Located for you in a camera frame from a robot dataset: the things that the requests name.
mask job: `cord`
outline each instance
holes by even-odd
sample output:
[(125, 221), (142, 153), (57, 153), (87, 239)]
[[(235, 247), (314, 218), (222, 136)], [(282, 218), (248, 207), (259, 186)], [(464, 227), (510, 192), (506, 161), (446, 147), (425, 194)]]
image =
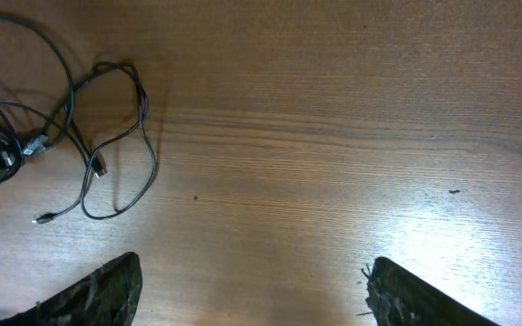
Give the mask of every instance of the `cord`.
[[(53, 221), (55, 218), (68, 213), (77, 206), (80, 206), (82, 208), (82, 211), (85, 216), (96, 220), (113, 218), (115, 216), (119, 216), (120, 214), (132, 208), (140, 200), (142, 195), (144, 195), (146, 191), (150, 188), (157, 174), (156, 156), (154, 154), (154, 150), (150, 144), (150, 141), (146, 136), (146, 130), (144, 128), (144, 120), (146, 119), (146, 116), (148, 115), (149, 111), (149, 98), (146, 92), (144, 91), (144, 87), (142, 87), (142, 84), (140, 83), (140, 77), (138, 75), (136, 67), (134, 67), (133, 64), (128, 62), (97, 62), (94, 64), (91, 72), (88, 75), (84, 76), (78, 82), (74, 82), (70, 68), (67, 62), (64, 60), (61, 52), (58, 50), (55, 44), (47, 36), (45, 36), (45, 34), (41, 32), (40, 29), (37, 28), (35, 23), (12, 16), (0, 16), (0, 22), (8, 22), (20, 25), (24, 28), (29, 29), (30, 31), (37, 34), (40, 38), (42, 38), (52, 49), (53, 53), (62, 65), (68, 83), (68, 90), (66, 92), (65, 97), (50, 115), (45, 115), (41, 113), (39, 110), (24, 105), (23, 103), (0, 102), (0, 118), (3, 120), (4, 123), (3, 126), (0, 126), (0, 185), (4, 183), (6, 180), (9, 180), (15, 174), (17, 174), (20, 167), (24, 165), (25, 160), (27, 158), (40, 155), (52, 149), (53, 147), (57, 146), (63, 139), (67, 138), (78, 150), (78, 153), (82, 157), (82, 161), (85, 166), (80, 194), (78, 195), (74, 203), (66, 207), (64, 210), (57, 213), (45, 213), (32, 222), (36, 224), (48, 223), (50, 221)], [(91, 81), (103, 76), (106, 73), (117, 71), (123, 72), (126, 75), (128, 75), (134, 83), (134, 89), (136, 91), (136, 99), (138, 105), (138, 120), (122, 134), (112, 139), (104, 141), (102, 144), (100, 144), (94, 149), (89, 149), (86, 146), (85, 141), (83, 140), (80, 130), (76, 126), (76, 123), (73, 121), (73, 114), (75, 111), (75, 95), (78, 94), (82, 89), (84, 89)], [(6, 107), (10, 110), (26, 110), (30, 113), (33, 113), (34, 115), (36, 115), (44, 121), (44, 125), (41, 128), (41, 130), (37, 132), (36, 137), (31, 139), (19, 138), (15, 132), (13, 124), (7, 118), (5, 113), (1, 110), (1, 108), (3, 107)], [(62, 112), (65, 114), (65, 119), (63, 123), (58, 123), (56, 119), (62, 114)], [(57, 128), (60, 132), (55, 137), (55, 139), (51, 141), (51, 143), (46, 145), (46, 142), (48, 140), (47, 135), (51, 127)], [(144, 187), (124, 208), (119, 209), (114, 213), (106, 216), (95, 216), (91, 214), (86, 208), (85, 197), (92, 183), (92, 171), (94, 171), (97, 177), (101, 177), (103, 173), (105, 173), (105, 168), (98, 159), (98, 155), (104, 147), (112, 144), (115, 141), (127, 137), (136, 129), (140, 129), (140, 134), (150, 154), (150, 160), (152, 165), (150, 176)]]

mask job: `wooden surface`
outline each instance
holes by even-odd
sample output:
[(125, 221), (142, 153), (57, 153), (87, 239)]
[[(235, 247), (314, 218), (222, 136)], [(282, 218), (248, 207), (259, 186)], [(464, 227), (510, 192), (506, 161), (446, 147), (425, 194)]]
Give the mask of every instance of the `wooden surface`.
[[(522, 325), (522, 2), (2, 0), (0, 10), (46, 25), (76, 76), (131, 58), (159, 157), (150, 191), (109, 221), (76, 209), (30, 223), (78, 192), (68, 143), (0, 187), (0, 317), (135, 251), (135, 325), (373, 325), (355, 314), (368, 311), (360, 268), (379, 255)], [(1, 101), (13, 92), (46, 111), (65, 86), (40, 41), (0, 24)], [(85, 138), (125, 130), (132, 97), (119, 75), (94, 83), (75, 113)], [(138, 134), (103, 156), (95, 212), (125, 205), (150, 168)]]

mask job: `wire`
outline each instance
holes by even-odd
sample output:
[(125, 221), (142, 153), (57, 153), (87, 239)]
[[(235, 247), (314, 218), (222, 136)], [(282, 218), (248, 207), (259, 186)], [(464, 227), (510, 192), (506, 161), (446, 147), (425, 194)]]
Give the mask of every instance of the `wire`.
[[(35, 155), (40, 155), (41, 153), (48, 151), (52, 149), (53, 147), (57, 146), (63, 139), (67, 138), (71, 143), (76, 147), (78, 150), (78, 153), (82, 157), (82, 161), (85, 166), (84, 174), (83, 174), (83, 181), (82, 181), (82, 188), (80, 190), (80, 194), (75, 199), (74, 203), (70, 206), (66, 207), (64, 210), (58, 212), (58, 213), (45, 213), (42, 216), (36, 218), (33, 222), (36, 224), (44, 224), (47, 222), (50, 222), (54, 220), (55, 218), (62, 216), (68, 212), (70, 212), (72, 209), (76, 208), (77, 206), (80, 206), (82, 208), (83, 213), (92, 219), (101, 220), (106, 218), (113, 218), (115, 216), (119, 216), (122, 213), (126, 212), (130, 208), (132, 208), (139, 200), (140, 198), (148, 191), (152, 183), (154, 182), (154, 179), (157, 175), (157, 160), (156, 155), (154, 154), (154, 149), (152, 148), (150, 141), (146, 135), (146, 130), (144, 128), (144, 120), (146, 119), (146, 116), (149, 111), (149, 98), (146, 94), (144, 87), (142, 86), (140, 82), (140, 77), (138, 75), (138, 71), (136, 70), (136, 67), (134, 67), (133, 64), (129, 62), (120, 62), (120, 63), (113, 63), (113, 62), (97, 62), (92, 67), (91, 72), (82, 78), (80, 81), (74, 83), (72, 73), (70, 71), (70, 68), (67, 64), (67, 62), (64, 60), (62, 54), (58, 50), (58, 48), (55, 46), (55, 44), (43, 33), (40, 29), (37, 28), (36, 24), (27, 21), (21, 18), (12, 17), (12, 16), (0, 16), (0, 22), (8, 22), (13, 24), (18, 24), (22, 27), (25, 27), (29, 29), (30, 31), (37, 34), (40, 38), (42, 38), (52, 49), (53, 53), (59, 60), (60, 64), (62, 65), (67, 83), (68, 83), (68, 90), (66, 92), (65, 97), (60, 102), (60, 104), (53, 110), (52, 114), (46, 115), (41, 113), (39, 110), (36, 110), (32, 107), (29, 107), (27, 105), (24, 105), (23, 103), (17, 103), (17, 102), (0, 102), (0, 117), (4, 121), (4, 126), (0, 127), (0, 148), (3, 147), (5, 151), (9, 151), (9, 153), (13, 154), (13, 157), (15, 158), (14, 162), (9, 166), (3, 169), (3, 175), (0, 175), (0, 185), (4, 183), (6, 180), (13, 177), (16, 173), (18, 173), (20, 167), (24, 164), (24, 159), (28, 157), (32, 157)], [(136, 91), (136, 99), (137, 99), (137, 105), (138, 105), (138, 120), (128, 128), (125, 132), (122, 134), (104, 141), (102, 144), (97, 146), (95, 149), (89, 149), (85, 141), (83, 140), (82, 134), (78, 127), (76, 126), (75, 122), (73, 121), (73, 114), (75, 111), (75, 95), (78, 94), (83, 88), (85, 88), (91, 81), (103, 76), (106, 73), (109, 72), (124, 72), (126, 75), (130, 77), (132, 82), (134, 83), (134, 89)], [(32, 150), (33, 148), (30, 147), (33, 144), (35, 144), (36, 139), (20, 139), (18, 138), (14, 126), (11, 123), (11, 121), (7, 118), (5, 113), (1, 110), (1, 108), (6, 107), (8, 109), (12, 110), (26, 110), (30, 113), (33, 113), (34, 115), (38, 116), (44, 121), (44, 125), (41, 128), (41, 130), (38, 131), (39, 135), (43, 135), (44, 139), (47, 139), (47, 134), (49, 132), (49, 129), (51, 127), (57, 128), (59, 130), (59, 134), (55, 137), (55, 139), (51, 142), (49, 145), (39, 144), (42, 145), (40, 148), (37, 148), (36, 151)], [(65, 113), (65, 118), (63, 120), (63, 123), (58, 123), (56, 121), (56, 118), (58, 118), (61, 113)], [(150, 154), (150, 160), (151, 160), (151, 172), (149, 175), (149, 178), (144, 185), (144, 187), (138, 192), (138, 194), (130, 201), (128, 205), (126, 205), (124, 208), (116, 210), (114, 213), (106, 215), (106, 216), (95, 216), (91, 214), (85, 205), (85, 197), (88, 193), (88, 190), (90, 189), (90, 186), (92, 184), (92, 171), (97, 171), (97, 169), (103, 169), (102, 164), (100, 163), (98, 159), (98, 155), (100, 154), (101, 150), (105, 148), (106, 146), (112, 144), (115, 141), (121, 140), (127, 136), (129, 136), (133, 131), (136, 129), (140, 130), (140, 134), (142, 136), (142, 139), (144, 140), (144, 143), (148, 149), (148, 152)]]

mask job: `black object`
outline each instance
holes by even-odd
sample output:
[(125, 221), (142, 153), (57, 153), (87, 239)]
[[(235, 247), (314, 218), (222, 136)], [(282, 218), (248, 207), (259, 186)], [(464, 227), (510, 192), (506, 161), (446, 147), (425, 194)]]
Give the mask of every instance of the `black object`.
[(362, 272), (366, 303), (380, 326), (496, 325), (388, 258), (376, 258), (372, 272)]
[[(50, 47), (52, 52), (57, 57), (58, 61), (62, 64), (68, 83), (68, 90), (65, 98), (60, 102), (60, 104), (49, 116), (41, 113), (39, 110), (33, 109), (22, 103), (0, 102), (0, 118), (3, 120), (4, 123), (3, 127), (0, 127), (0, 185), (9, 178), (13, 177), (19, 171), (20, 167), (24, 164), (27, 158), (39, 155), (55, 147), (64, 138), (67, 138), (73, 143), (73, 145), (76, 147), (76, 149), (82, 156), (83, 163), (86, 167), (80, 194), (71, 206), (57, 213), (45, 213), (39, 218), (36, 218), (34, 222), (37, 224), (50, 222), (54, 220), (56, 217), (61, 216), (74, 209), (78, 205), (81, 206), (83, 213), (92, 219), (104, 219), (115, 217), (130, 209), (140, 200), (140, 197), (142, 197), (142, 195), (144, 195), (144, 193), (149, 189), (157, 173), (156, 156), (144, 129), (144, 120), (146, 119), (149, 110), (149, 99), (148, 95), (144, 91), (144, 88), (142, 87), (142, 84), (140, 83), (140, 77), (134, 65), (129, 62), (97, 62), (96, 64), (94, 64), (94, 66), (92, 67), (92, 71), (88, 75), (84, 76), (79, 81), (74, 81), (70, 68), (67, 62), (64, 60), (62, 54), (55, 46), (55, 44), (52, 42), (52, 40), (49, 39), (42, 32), (42, 28), (40, 28), (36, 23), (16, 16), (1, 14), (0, 22), (16, 24), (24, 28), (27, 28), (30, 31), (37, 34)], [(130, 128), (121, 135), (103, 142), (95, 149), (89, 149), (82, 138), (81, 132), (79, 131), (78, 127), (73, 121), (73, 114), (75, 110), (75, 95), (83, 88), (85, 88), (92, 80), (95, 80), (96, 78), (103, 76), (108, 72), (116, 71), (124, 72), (126, 75), (130, 77), (130, 79), (134, 83), (134, 90), (136, 91), (138, 105), (138, 121), (135, 122), (132, 126), (130, 126)], [(20, 138), (16, 134), (13, 124), (7, 118), (5, 113), (1, 110), (2, 107), (7, 107), (12, 110), (26, 110), (43, 119), (45, 123), (42, 129), (35, 130), (34, 132), (32, 132), (32, 137)], [(62, 123), (58, 123), (56, 122), (56, 120), (62, 112), (65, 113), (65, 119)], [(51, 141), (51, 143), (46, 145), (45, 142), (48, 139), (48, 130), (51, 127), (59, 129), (60, 132), (58, 136)], [(149, 179), (147, 180), (145, 186), (140, 190), (138, 195), (135, 196), (132, 199), (132, 201), (124, 208), (117, 210), (113, 214), (107, 216), (95, 216), (86, 209), (84, 198), (90, 186), (92, 171), (94, 171), (94, 173), (98, 177), (105, 173), (105, 168), (98, 159), (100, 150), (103, 149), (105, 146), (110, 145), (113, 142), (130, 135), (136, 129), (140, 129), (141, 136), (150, 153), (152, 170), (150, 172)]]
[(130, 326), (141, 291), (140, 258), (126, 253), (0, 326)]

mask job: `black cable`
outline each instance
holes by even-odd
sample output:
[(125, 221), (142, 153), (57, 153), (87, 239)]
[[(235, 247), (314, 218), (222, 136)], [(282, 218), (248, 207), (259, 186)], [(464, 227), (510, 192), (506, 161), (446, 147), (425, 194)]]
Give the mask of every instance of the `black cable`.
[[(3, 22), (10, 22), (14, 24), (19, 24), (22, 27), (25, 27), (34, 33), (36, 33), (38, 36), (40, 36), (52, 49), (60, 63), (62, 64), (62, 67), (65, 71), (66, 78), (68, 81), (68, 91), (65, 96), (65, 98), (60, 102), (60, 104), (53, 110), (52, 114), (45, 115), (41, 113), (39, 110), (36, 110), (34, 108), (31, 108), (27, 105), (24, 105), (22, 103), (15, 103), (15, 102), (0, 102), (0, 117), (4, 121), (4, 128), (0, 128), (0, 148), (3, 147), (6, 152), (9, 150), (9, 153), (13, 155), (15, 158), (14, 162), (11, 163), (9, 167), (6, 167), (3, 169), (4, 174), (0, 176), (0, 184), (8, 180), (9, 178), (13, 177), (18, 171), (19, 168), (24, 164), (24, 158), (31, 157), (34, 155), (39, 155), (45, 151), (48, 151), (49, 149), (55, 147), (58, 145), (64, 138), (68, 138), (71, 143), (76, 147), (78, 150), (80, 156), (82, 157), (83, 163), (86, 167), (84, 171), (83, 176), (83, 182), (82, 182), (82, 188), (80, 190), (80, 194), (77, 197), (77, 199), (74, 201), (74, 203), (67, 208), (65, 208), (63, 211), (58, 213), (46, 213), (38, 218), (36, 218), (33, 222), (37, 224), (43, 224), (50, 222), (54, 220), (56, 217), (61, 216), (78, 205), (81, 206), (83, 213), (92, 219), (105, 219), (105, 218), (112, 218), (115, 216), (118, 216), (127, 210), (129, 210), (131, 207), (133, 207), (146, 193), (146, 191), (150, 188), (152, 183), (154, 182), (154, 179), (156, 177), (157, 172), (157, 160), (156, 156), (154, 154), (154, 150), (150, 144), (150, 141), (148, 137), (146, 136), (146, 130), (144, 129), (144, 119), (146, 118), (149, 110), (149, 99), (148, 95), (144, 91), (144, 88), (142, 87), (142, 84), (140, 83), (140, 77), (138, 75), (138, 72), (134, 65), (131, 63), (112, 63), (112, 62), (97, 62), (92, 67), (92, 71), (89, 75), (82, 78), (80, 81), (74, 83), (72, 73), (70, 72), (70, 69), (68, 67), (67, 62), (64, 60), (62, 54), (57, 49), (57, 47), (53, 44), (53, 42), (45, 36), (44, 33), (42, 33), (38, 28), (36, 28), (35, 24), (26, 21), (17, 17), (8, 17), (8, 16), (0, 16), (0, 21)], [(75, 95), (79, 93), (80, 90), (85, 88), (92, 80), (95, 80), (98, 77), (103, 76), (104, 74), (108, 72), (115, 72), (115, 71), (121, 71), (126, 73), (132, 82), (134, 83), (134, 88), (136, 91), (136, 98), (137, 98), (137, 104), (138, 104), (138, 121), (135, 122), (127, 131), (123, 132), (122, 134), (104, 141), (102, 144), (97, 146), (95, 149), (88, 149), (86, 146), (82, 134), (78, 127), (76, 126), (75, 122), (73, 121), (73, 114), (75, 110)], [(43, 135), (43, 139), (47, 139), (47, 134), (49, 131), (49, 128), (55, 127), (60, 132), (58, 136), (51, 142), (49, 145), (44, 145), (43, 143), (37, 143), (37, 145), (42, 145), (40, 148), (38, 148), (35, 151), (32, 151), (33, 144), (36, 144), (34, 141), (39, 140), (38, 138), (35, 139), (19, 139), (15, 133), (15, 129), (13, 127), (13, 124), (9, 121), (9, 119), (6, 117), (5, 113), (1, 110), (2, 107), (7, 107), (10, 109), (20, 109), (20, 110), (26, 110), (30, 113), (35, 114), (36, 116), (40, 117), (44, 120), (44, 125), (42, 129), (39, 131), (39, 135)], [(64, 111), (65, 113), (65, 120), (63, 124), (56, 122), (56, 118), (60, 115), (60, 113)], [(88, 190), (91, 185), (91, 173), (92, 171), (98, 172), (98, 169), (103, 169), (102, 163), (98, 160), (98, 155), (100, 154), (100, 151), (112, 144), (115, 141), (118, 141), (120, 139), (123, 139), (124, 137), (127, 137), (130, 135), (133, 131), (136, 129), (140, 129), (140, 133), (142, 136), (142, 139), (144, 140), (144, 143), (146, 144), (146, 147), (150, 153), (150, 159), (152, 163), (152, 170), (150, 172), (149, 179), (147, 180), (145, 186), (140, 190), (140, 192), (135, 196), (132, 201), (126, 205), (124, 208), (117, 210), (113, 214), (107, 215), (107, 216), (94, 216), (92, 215), (85, 206), (85, 196), (88, 193)]]

